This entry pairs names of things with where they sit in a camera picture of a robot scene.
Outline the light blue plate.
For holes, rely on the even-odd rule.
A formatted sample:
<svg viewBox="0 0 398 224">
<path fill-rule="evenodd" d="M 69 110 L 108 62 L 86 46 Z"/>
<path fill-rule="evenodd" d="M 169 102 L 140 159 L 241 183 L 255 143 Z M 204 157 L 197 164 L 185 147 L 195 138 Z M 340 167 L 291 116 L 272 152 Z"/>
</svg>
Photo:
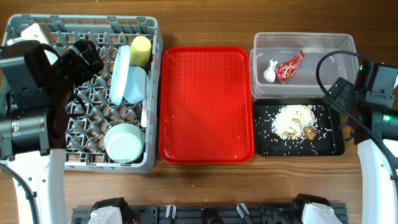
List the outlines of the light blue plate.
<svg viewBox="0 0 398 224">
<path fill-rule="evenodd" d="M 120 105 L 123 100 L 129 70 L 129 62 L 130 47 L 128 45 L 120 46 L 114 61 L 110 89 L 110 99 L 115 105 Z"/>
</svg>

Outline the rice and meat leftovers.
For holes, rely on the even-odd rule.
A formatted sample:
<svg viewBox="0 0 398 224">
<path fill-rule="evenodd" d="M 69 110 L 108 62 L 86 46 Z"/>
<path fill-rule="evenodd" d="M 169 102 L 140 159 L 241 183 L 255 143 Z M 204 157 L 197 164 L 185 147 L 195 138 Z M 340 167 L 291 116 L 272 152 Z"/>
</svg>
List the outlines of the rice and meat leftovers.
<svg viewBox="0 0 398 224">
<path fill-rule="evenodd" d="M 292 141 L 317 137 L 317 118 L 313 105 L 287 105 L 281 107 L 271 119 L 271 130 L 281 139 Z"/>
</svg>

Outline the red candy wrapper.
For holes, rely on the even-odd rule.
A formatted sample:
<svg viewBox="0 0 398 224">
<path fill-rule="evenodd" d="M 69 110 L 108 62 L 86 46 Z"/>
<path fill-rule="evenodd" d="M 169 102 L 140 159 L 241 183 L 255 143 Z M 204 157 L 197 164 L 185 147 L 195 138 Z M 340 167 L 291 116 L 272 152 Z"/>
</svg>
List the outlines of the red candy wrapper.
<svg viewBox="0 0 398 224">
<path fill-rule="evenodd" d="M 275 74 L 282 84 L 284 84 L 298 70 L 299 64 L 304 56 L 304 52 L 301 50 L 292 59 L 277 67 Z"/>
</svg>

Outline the small mint green bowl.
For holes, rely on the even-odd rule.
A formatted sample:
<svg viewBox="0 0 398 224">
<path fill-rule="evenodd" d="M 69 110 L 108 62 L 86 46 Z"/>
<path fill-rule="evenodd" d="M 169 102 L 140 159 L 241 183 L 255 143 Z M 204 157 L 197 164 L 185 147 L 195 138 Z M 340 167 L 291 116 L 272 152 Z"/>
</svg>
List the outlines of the small mint green bowl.
<svg viewBox="0 0 398 224">
<path fill-rule="evenodd" d="M 124 98 L 128 103 L 135 104 L 147 98 L 149 76 L 141 67 L 129 67 Z"/>
</svg>

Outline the yellow plastic cup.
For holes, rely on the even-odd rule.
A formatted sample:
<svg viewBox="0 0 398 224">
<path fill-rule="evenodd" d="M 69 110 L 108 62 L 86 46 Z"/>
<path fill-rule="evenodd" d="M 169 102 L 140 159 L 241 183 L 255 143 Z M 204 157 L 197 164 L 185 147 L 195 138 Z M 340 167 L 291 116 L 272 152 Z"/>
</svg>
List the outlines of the yellow plastic cup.
<svg viewBox="0 0 398 224">
<path fill-rule="evenodd" d="M 130 64 L 132 66 L 143 67 L 150 59 L 152 43 L 144 36 L 137 36 L 130 45 Z"/>
</svg>

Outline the white napkin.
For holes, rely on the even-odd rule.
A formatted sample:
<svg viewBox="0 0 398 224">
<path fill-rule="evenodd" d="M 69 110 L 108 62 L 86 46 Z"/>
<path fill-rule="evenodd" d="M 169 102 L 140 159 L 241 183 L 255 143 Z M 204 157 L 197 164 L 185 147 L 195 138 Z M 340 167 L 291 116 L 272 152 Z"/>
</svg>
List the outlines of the white napkin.
<svg viewBox="0 0 398 224">
<path fill-rule="evenodd" d="M 274 83 L 276 78 L 276 68 L 277 68 L 278 61 L 270 60 L 268 68 L 264 71 L 263 75 L 267 82 Z"/>
</svg>

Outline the silver knife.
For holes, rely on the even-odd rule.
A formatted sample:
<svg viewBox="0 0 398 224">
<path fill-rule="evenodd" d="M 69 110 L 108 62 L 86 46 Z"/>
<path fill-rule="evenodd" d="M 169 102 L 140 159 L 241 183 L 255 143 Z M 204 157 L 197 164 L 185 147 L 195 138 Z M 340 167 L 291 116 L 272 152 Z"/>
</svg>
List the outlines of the silver knife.
<svg viewBox="0 0 398 224">
<path fill-rule="evenodd" d="M 141 127 L 146 128 L 148 119 L 148 110 L 147 110 L 147 100 L 142 101 L 142 110 L 141 110 Z"/>
</svg>

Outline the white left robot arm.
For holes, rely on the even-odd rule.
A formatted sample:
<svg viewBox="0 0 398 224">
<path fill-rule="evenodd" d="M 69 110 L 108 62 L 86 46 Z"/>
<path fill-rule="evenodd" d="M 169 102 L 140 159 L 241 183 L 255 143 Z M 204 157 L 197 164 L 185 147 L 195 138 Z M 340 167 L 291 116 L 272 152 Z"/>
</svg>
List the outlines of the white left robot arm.
<svg viewBox="0 0 398 224">
<path fill-rule="evenodd" d="M 79 40 L 56 54 L 37 40 L 1 49 L 1 71 L 10 90 L 1 118 L 1 169 L 14 181 L 21 223 L 66 223 L 64 191 L 66 130 L 78 100 L 74 88 L 91 80 L 104 63 L 94 43 Z"/>
</svg>

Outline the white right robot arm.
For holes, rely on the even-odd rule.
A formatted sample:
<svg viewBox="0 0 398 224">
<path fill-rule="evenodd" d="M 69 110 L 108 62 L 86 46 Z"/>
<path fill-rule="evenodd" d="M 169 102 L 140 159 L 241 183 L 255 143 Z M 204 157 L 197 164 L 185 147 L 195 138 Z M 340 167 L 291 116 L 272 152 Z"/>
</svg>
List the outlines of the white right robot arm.
<svg viewBox="0 0 398 224">
<path fill-rule="evenodd" d="M 363 223 L 397 223 L 397 67 L 365 62 L 354 83 L 338 78 L 323 102 L 347 117 L 363 178 Z"/>
</svg>

